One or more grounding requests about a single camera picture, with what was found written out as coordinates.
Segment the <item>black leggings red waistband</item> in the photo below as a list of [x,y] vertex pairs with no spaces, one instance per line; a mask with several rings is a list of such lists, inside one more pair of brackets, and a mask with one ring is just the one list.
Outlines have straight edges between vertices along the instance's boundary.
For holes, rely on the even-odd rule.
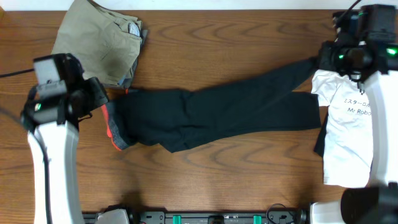
[[319,128],[318,98],[297,91],[315,70],[308,58],[198,91],[132,90],[102,107],[107,134],[119,150],[141,143],[178,152],[241,134]]

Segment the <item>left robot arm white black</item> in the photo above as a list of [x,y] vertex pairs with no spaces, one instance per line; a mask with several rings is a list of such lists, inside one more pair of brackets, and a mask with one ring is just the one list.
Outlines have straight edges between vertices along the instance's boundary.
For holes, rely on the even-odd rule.
[[72,54],[34,59],[38,84],[30,90],[21,123],[34,163],[34,223],[97,223],[81,210],[76,149],[79,123],[109,98],[96,77],[83,78]]

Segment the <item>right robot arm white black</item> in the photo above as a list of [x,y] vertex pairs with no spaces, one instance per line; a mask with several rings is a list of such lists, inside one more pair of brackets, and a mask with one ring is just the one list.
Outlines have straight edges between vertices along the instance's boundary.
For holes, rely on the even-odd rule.
[[333,15],[336,39],[322,44],[318,67],[349,76],[369,99],[373,161],[369,185],[341,200],[317,202],[305,223],[397,223],[396,7],[362,6]]

